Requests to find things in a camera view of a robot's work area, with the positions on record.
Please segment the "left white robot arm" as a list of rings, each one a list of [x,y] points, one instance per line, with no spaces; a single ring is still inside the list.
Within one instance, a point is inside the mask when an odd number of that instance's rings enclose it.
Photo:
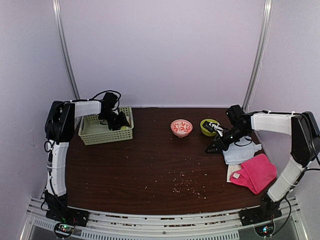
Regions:
[[[61,222],[72,218],[67,207],[65,184],[66,157],[80,120],[79,136],[86,145],[130,140],[133,137],[131,108],[120,108],[121,93],[115,90],[100,92],[87,99],[54,101],[47,116],[44,131],[44,150],[48,153],[47,184],[44,201],[49,211]]]

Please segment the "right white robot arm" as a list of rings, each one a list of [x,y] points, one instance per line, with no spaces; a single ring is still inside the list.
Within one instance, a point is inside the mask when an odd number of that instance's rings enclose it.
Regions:
[[[252,132],[284,135],[288,140],[287,163],[261,198],[260,206],[256,210],[258,219],[266,221],[276,212],[287,194],[300,183],[304,174],[310,170],[310,164],[320,160],[320,127],[317,119],[311,111],[245,112],[237,104],[227,108],[225,113],[230,127],[217,133],[205,149],[207,154],[226,152],[232,144],[248,137]]]

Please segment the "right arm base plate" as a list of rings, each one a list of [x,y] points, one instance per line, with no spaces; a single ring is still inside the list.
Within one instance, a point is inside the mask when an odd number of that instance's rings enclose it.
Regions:
[[[242,208],[239,217],[242,226],[254,226],[255,233],[260,237],[271,237],[276,231],[274,220],[282,216],[282,212],[276,209],[271,215],[266,215],[260,207]]]

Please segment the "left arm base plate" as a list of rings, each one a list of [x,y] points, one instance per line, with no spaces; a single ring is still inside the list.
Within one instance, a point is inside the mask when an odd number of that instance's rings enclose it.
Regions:
[[[66,239],[74,233],[76,226],[87,226],[89,212],[68,207],[66,211],[48,209],[45,216],[56,221],[53,233],[60,239]]]

